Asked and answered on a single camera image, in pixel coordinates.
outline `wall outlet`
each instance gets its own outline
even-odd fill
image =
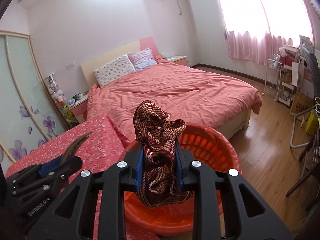
[[[74,66],[75,66],[75,62],[73,61],[69,65],[67,65],[67,69],[70,69],[70,68],[72,68]]]

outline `red bedspread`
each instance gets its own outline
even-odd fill
[[[248,83],[157,59],[148,67],[119,78],[103,89],[89,92],[88,118],[107,113],[130,141],[135,139],[132,123],[138,105],[150,100],[171,115],[211,128],[218,128],[242,111],[259,114],[260,93]]]
[[[69,178],[71,182],[82,170],[90,170],[93,173],[104,171],[112,164],[123,160],[124,149],[128,146],[128,139],[113,125],[106,114],[100,114],[94,118],[76,126],[61,134],[43,146],[34,150],[21,160],[9,167],[6,176],[10,176],[23,168],[35,163],[43,163],[62,155],[69,144],[80,135],[93,131],[89,138],[80,146],[76,155],[82,159],[82,168]],[[94,226],[94,239],[98,231],[98,217],[100,212],[101,196],[98,198],[96,220]],[[156,240],[154,234],[143,229],[133,228],[126,224],[127,238],[132,240]]]

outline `pillow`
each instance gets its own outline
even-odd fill
[[[98,80],[100,87],[104,88],[112,81],[115,81],[135,71],[136,70],[129,60],[128,55],[123,55],[115,59],[114,61],[111,61],[110,63],[104,65],[103,67],[96,69],[94,71],[94,74]]]
[[[136,71],[140,71],[157,64],[152,55],[151,47],[136,53],[128,53],[128,56]]]

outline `pink curtain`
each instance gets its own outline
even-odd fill
[[[265,64],[299,35],[313,38],[303,0],[218,0],[227,32],[229,56]]]

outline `bedding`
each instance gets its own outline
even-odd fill
[[[53,140],[45,143],[27,156],[11,165],[6,177],[36,163],[48,162],[62,155],[67,147],[77,137],[89,131],[93,131],[89,138],[79,147],[76,156],[82,159],[82,168],[69,177],[71,182],[82,170],[90,170],[93,173],[107,170],[111,165],[123,160],[124,149],[129,140],[119,131],[106,114],[100,114],[94,118],[68,130]],[[98,217],[100,212],[101,194],[98,197],[93,239],[97,239]],[[127,239],[157,240],[158,238],[143,229],[126,223]]]
[[[100,87],[103,88],[112,81],[135,71],[136,70],[132,65],[128,55],[123,55],[114,61],[109,62],[103,67],[98,68],[94,71],[94,74]]]
[[[224,125],[242,111],[259,114],[260,93],[239,79],[177,65],[160,57],[158,64],[124,76],[105,88],[93,85],[89,92],[88,119],[100,113],[109,117],[130,141],[137,106],[149,100],[171,119],[211,128]]]
[[[136,71],[141,71],[147,67],[157,64],[152,55],[151,47],[136,53],[128,53],[128,56]]]

